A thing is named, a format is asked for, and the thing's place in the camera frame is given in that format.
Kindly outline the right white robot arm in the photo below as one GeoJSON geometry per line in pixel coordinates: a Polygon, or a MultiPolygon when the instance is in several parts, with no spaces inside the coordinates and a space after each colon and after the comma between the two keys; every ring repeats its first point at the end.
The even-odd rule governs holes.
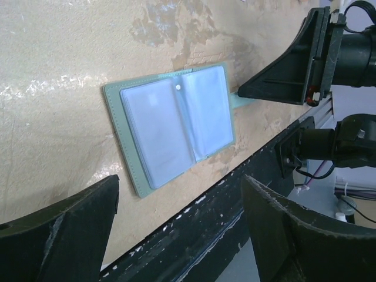
{"type": "MultiPolygon", "coordinates": [[[[239,87],[242,98],[316,107],[332,85],[375,86],[375,26],[348,28],[345,12],[313,8],[288,49],[239,87]]],[[[355,114],[334,129],[317,129],[313,118],[276,145],[283,176],[301,172],[306,160],[332,166],[375,166],[375,116],[355,114]]]]}

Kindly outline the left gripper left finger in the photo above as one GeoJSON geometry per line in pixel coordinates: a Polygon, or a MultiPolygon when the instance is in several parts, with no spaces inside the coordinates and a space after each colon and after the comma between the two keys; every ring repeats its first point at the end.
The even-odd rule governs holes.
{"type": "Polygon", "coordinates": [[[119,178],[1,224],[1,281],[99,281],[119,178]]]}

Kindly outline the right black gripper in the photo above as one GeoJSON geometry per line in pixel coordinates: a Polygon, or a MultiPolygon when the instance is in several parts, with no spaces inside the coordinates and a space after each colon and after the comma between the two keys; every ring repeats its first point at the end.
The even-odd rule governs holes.
{"type": "Polygon", "coordinates": [[[242,84],[242,98],[317,106],[332,85],[375,86],[375,8],[362,7],[372,25],[362,31],[350,29],[347,12],[333,14],[329,8],[312,8],[287,50],[242,84]]]}

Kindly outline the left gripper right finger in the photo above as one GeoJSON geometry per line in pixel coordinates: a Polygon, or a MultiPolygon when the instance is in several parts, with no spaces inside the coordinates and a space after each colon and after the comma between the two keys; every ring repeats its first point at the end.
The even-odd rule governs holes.
{"type": "Polygon", "coordinates": [[[375,281],[375,230],[327,217],[241,181],[260,281],[375,281]]]}

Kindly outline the green card holder wallet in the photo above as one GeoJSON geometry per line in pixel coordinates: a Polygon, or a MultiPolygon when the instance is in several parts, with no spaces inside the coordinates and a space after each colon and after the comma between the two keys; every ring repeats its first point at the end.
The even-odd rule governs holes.
{"type": "Polygon", "coordinates": [[[148,196],[236,141],[225,63],[113,82],[106,105],[133,187],[148,196]]]}

